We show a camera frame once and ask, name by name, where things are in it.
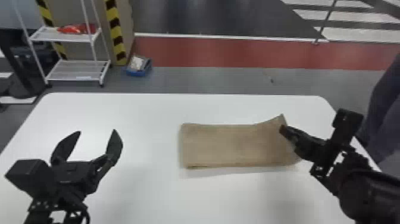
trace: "folded cloth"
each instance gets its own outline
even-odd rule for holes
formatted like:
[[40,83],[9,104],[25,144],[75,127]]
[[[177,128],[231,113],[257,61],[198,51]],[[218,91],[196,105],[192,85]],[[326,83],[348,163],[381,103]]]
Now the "folded cloth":
[[294,146],[279,134],[283,114],[254,125],[184,123],[179,131],[183,167],[285,166],[298,162]]

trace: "metal pole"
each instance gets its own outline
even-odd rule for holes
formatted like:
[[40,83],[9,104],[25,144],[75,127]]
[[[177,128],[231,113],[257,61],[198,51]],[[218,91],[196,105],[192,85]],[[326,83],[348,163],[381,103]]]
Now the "metal pole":
[[97,56],[96,56],[96,51],[95,51],[95,45],[93,43],[92,34],[90,32],[89,19],[88,19],[88,14],[86,13],[86,7],[85,7],[84,0],[80,0],[80,3],[82,5],[83,16],[85,17],[87,35],[88,35],[89,41],[90,41],[90,48],[92,49],[93,58],[95,60],[96,66],[97,66]]
[[[97,10],[96,10],[96,5],[95,5],[95,1],[94,0],[90,0],[92,2],[92,7],[93,7],[93,11],[95,12],[95,17],[96,17],[96,21],[97,21],[97,26],[100,28],[101,24],[100,24],[100,19],[99,19],[99,15],[97,14]],[[108,59],[110,60],[110,53],[108,52],[108,48],[107,48],[107,43],[105,41],[105,37],[104,37],[104,33],[103,30],[101,30],[101,38],[103,40],[103,44],[104,44],[104,48],[105,48],[105,53],[107,54]]]
[[[330,6],[328,13],[326,14],[326,17],[325,17],[324,21],[322,22],[322,26],[321,26],[321,29],[320,29],[320,31],[319,31],[319,35],[320,35],[320,36],[322,36],[322,32],[323,32],[324,29],[325,29],[326,23],[328,22],[329,17],[330,17],[330,15],[331,15],[332,11],[334,10],[337,1],[338,1],[338,0],[333,0],[332,5]],[[320,40],[320,37],[317,37],[317,38],[314,40],[313,44],[318,44],[318,41],[319,41],[319,40]]]
[[35,48],[33,47],[33,43],[32,43],[32,41],[29,39],[28,31],[27,31],[27,29],[26,29],[26,26],[25,26],[25,24],[24,24],[24,21],[22,20],[22,16],[21,16],[21,14],[20,14],[20,11],[18,10],[17,6],[15,5],[14,0],[11,0],[11,3],[12,3],[12,7],[14,8],[14,11],[15,11],[15,13],[16,13],[16,15],[17,15],[17,18],[18,18],[18,20],[20,21],[21,27],[22,27],[22,29],[23,29],[23,31],[24,31],[24,34],[25,34],[25,38],[26,38],[26,40],[28,41],[28,45],[29,45],[29,47],[30,47],[30,50],[32,51],[33,57],[35,58],[36,64],[37,64],[37,66],[39,67],[40,74],[42,75],[43,80],[45,81],[45,84],[48,85],[49,82],[48,82],[47,79],[46,79],[45,72],[43,71],[42,65],[40,64],[38,55],[36,55],[36,51],[35,51]]
[[[43,20],[43,17],[41,16],[41,22],[42,22],[42,26],[45,26],[46,27],[46,24],[45,24],[45,21]],[[54,49],[54,51],[57,53],[57,56],[58,56],[58,59],[59,60],[61,60],[62,58],[61,58],[61,55],[60,55],[60,53],[57,51],[57,48],[55,47],[55,45],[54,45],[54,41],[52,41],[52,42],[50,42],[51,43],[51,46],[53,47],[53,49]]]

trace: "dark fabric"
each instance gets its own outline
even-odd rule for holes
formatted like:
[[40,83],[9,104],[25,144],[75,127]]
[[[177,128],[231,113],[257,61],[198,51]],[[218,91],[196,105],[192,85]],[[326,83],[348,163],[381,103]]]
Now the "dark fabric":
[[375,86],[358,137],[376,163],[400,150],[400,54]]

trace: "blue bin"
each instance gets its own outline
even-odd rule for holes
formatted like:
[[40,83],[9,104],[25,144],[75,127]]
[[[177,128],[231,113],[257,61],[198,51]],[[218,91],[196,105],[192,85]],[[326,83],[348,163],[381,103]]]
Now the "blue bin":
[[152,61],[151,59],[149,59],[143,71],[134,71],[128,68],[128,66],[126,66],[124,70],[128,76],[144,77],[146,76],[147,73],[150,72],[151,68],[152,68]]

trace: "black robotic arm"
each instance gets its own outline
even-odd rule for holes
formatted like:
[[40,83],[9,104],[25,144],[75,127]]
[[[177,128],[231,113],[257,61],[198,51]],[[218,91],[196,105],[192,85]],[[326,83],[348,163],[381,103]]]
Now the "black robotic arm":
[[[374,171],[368,159],[350,146],[362,120],[361,114],[340,109],[328,140],[290,126],[282,126],[280,133],[295,145],[297,155],[313,162],[311,176],[338,197],[348,217],[362,224],[399,224],[400,180]],[[343,160],[335,164],[339,154]]]

